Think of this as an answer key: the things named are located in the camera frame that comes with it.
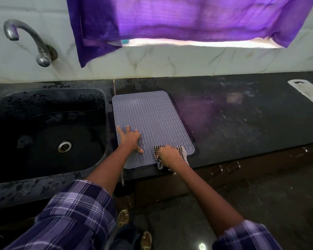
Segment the silicone drying mat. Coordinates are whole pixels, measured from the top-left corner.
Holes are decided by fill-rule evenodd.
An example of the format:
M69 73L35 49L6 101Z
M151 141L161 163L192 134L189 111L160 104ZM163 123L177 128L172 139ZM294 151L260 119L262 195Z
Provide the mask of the silicone drying mat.
M139 146L144 153L132 153L125 169L155 164L153 146L156 145L183 146L188 155L195 151L171 99L164 91L114 96L113 113L116 126L124 132L129 125L131 131L137 129L141 133Z

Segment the plaid shirt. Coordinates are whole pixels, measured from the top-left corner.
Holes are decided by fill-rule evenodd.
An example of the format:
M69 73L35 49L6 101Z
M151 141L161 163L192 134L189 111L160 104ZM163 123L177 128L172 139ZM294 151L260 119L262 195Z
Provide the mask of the plaid shirt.
M102 249L116 226L115 202L99 185L75 180L54 196L35 224L5 250ZM248 220L230 228L213 249L281 249L261 224Z

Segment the kitchen sink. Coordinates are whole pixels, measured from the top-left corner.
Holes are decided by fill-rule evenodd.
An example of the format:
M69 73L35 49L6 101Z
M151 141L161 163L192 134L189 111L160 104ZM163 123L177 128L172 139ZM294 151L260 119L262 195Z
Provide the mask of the kitchen sink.
M104 92L88 86L39 87L0 90L0 183L82 171L105 153Z

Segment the faucet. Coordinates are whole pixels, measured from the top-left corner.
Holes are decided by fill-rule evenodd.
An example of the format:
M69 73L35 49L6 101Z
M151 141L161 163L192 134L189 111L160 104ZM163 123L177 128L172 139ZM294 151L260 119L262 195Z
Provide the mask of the faucet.
M26 23L17 20L9 19L4 23L4 31L6 37L11 41L18 41L20 36L17 33L17 28L25 30L35 41L39 54L36 57L38 65L48 67L51 62L58 58L57 51L50 45L46 45L38 33Z

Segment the shirt cuff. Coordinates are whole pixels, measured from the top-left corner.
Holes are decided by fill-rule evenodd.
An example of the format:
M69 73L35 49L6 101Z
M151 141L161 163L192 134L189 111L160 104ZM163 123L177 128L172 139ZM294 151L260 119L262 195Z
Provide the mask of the shirt cuff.
M75 180L55 195L36 217L68 217L86 225L94 234L109 236L116 226L115 201L106 190L87 180Z
M282 250L264 225L249 220L225 231L224 235L213 243L212 249Z

